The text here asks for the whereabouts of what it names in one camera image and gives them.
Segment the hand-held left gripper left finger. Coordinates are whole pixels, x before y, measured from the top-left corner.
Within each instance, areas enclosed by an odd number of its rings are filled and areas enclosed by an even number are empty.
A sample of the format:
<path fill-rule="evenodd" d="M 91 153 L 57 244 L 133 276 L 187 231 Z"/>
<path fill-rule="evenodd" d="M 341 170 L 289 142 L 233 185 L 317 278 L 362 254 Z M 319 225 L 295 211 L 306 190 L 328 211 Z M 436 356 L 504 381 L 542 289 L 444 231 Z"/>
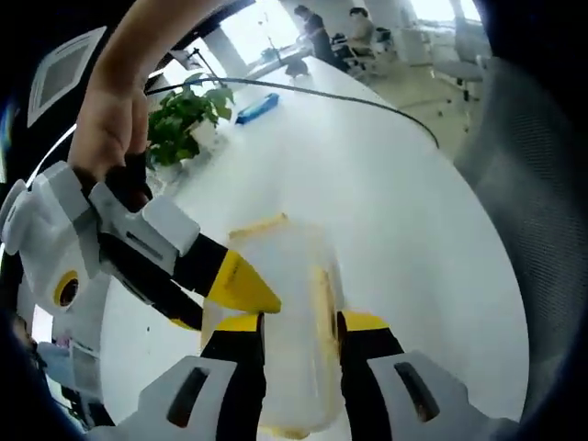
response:
<path fill-rule="evenodd" d="M 266 396 L 264 315 L 223 320 L 200 356 L 185 356 L 139 395 L 100 440 L 255 440 Z"/>

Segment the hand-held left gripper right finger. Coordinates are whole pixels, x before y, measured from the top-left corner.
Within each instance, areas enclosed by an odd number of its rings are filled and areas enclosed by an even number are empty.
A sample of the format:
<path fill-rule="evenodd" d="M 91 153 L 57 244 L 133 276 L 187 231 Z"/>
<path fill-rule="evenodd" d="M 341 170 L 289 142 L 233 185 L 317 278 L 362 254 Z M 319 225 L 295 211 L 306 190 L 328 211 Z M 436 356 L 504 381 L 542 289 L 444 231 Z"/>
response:
<path fill-rule="evenodd" d="M 390 327 L 339 311 L 341 389 L 354 440 L 506 440 L 518 424 L 469 402 L 466 386 L 418 351 L 404 352 Z"/>

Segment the person's right hand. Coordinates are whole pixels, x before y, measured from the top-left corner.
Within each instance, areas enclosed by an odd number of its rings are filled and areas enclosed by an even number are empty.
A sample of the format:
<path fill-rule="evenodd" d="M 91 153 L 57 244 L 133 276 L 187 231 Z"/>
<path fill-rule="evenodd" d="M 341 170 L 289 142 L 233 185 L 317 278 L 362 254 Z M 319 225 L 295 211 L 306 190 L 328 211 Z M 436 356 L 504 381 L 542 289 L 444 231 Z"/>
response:
<path fill-rule="evenodd" d="M 148 103 L 140 88 L 117 91 L 103 85 L 88 86 L 68 153 L 77 172 L 105 178 L 123 166 L 126 158 L 144 153 L 147 146 Z"/>

